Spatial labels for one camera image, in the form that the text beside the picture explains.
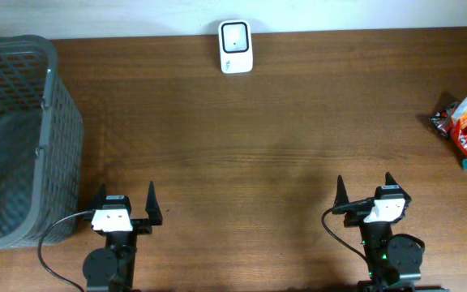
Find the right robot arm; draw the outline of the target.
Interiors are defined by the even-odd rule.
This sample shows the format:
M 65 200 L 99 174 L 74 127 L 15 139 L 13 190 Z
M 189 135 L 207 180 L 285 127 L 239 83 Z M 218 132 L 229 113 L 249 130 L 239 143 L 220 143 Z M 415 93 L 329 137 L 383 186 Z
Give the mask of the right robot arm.
M 326 214 L 342 215 L 344 227 L 358 227 L 363 251 L 358 251 L 338 236 L 334 239 L 362 257 L 369 280 L 359 281 L 356 291 L 418 291 L 415 283 L 422 277 L 425 243 L 409 234 L 394 234 L 392 226 L 405 217 L 411 197 L 390 173 L 375 194 L 364 200 L 350 201 L 342 177 L 337 178 L 336 197 Z

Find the small orange box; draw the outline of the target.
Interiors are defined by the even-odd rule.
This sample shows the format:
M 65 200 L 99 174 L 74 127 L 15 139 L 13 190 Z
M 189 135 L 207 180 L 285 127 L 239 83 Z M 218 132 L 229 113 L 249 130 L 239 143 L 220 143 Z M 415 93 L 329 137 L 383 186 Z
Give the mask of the small orange box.
M 450 119 L 454 127 L 457 125 L 460 129 L 467 127 L 467 97 L 452 111 Z

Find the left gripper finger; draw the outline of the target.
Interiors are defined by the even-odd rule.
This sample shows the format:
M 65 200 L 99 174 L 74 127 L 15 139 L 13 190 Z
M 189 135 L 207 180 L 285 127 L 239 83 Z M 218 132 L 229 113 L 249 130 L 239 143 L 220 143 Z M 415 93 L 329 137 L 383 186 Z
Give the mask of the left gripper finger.
M 101 209 L 102 204 L 105 202 L 105 198 L 106 198 L 106 186 L 104 183 L 102 183 L 96 195 L 93 197 L 91 202 L 88 204 L 88 207 L 86 208 L 86 210 L 96 211 L 97 209 Z
M 163 224 L 163 215 L 156 198 L 156 190 L 153 182 L 150 182 L 148 186 L 145 212 L 148 215 L 148 220 L 150 221 L 151 225 Z

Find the black red snack packet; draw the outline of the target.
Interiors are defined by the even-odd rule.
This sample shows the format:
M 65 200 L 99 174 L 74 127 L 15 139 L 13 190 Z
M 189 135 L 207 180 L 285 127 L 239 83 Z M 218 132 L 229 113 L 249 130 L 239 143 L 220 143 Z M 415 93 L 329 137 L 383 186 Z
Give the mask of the black red snack packet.
M 446 140 L 449 139 L 450 130 L 452 129 L 451 115 L 458 105 L 458 101 L 450 103 L 446 105 L 441 111 L 437 112 L 433 117 L 430 117 L 432 127 Z

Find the grey plastic mesh basket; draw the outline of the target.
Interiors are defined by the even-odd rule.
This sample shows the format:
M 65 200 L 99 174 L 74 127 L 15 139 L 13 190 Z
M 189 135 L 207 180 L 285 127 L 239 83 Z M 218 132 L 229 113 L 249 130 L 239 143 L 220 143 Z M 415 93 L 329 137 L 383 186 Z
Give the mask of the grey plastic mesh basket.
M 75 231 L 84 122 L 51 41 L 0 37 L 0 249 Z

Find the white barcode scanner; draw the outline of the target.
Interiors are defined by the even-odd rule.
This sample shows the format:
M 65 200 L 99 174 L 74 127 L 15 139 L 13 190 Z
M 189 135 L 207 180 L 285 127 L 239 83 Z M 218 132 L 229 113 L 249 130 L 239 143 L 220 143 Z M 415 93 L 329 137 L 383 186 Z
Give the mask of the white barcode scanner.
M 218 41 L 221 71 L 241 74 L 253 69 L 253 43 L 251 26 L 244 19 L 226 20 L 219 24 Z

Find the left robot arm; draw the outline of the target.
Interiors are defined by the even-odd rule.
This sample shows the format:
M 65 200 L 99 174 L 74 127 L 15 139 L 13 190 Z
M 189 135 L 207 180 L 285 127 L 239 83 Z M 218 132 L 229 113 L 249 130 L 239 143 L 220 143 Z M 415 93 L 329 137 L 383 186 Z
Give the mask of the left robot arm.
M 108 195 L 101 185 L 89 205 L 84 220 L 105 237 L 105 245 L 85 258 L 83 275 L 87 291 L 127 292 L 133 290 L 137 238 L 150 235 L 163 224 L 154 184 L 149 183 L 145 218 L 131 216 L 131 201 L 126 195 Z

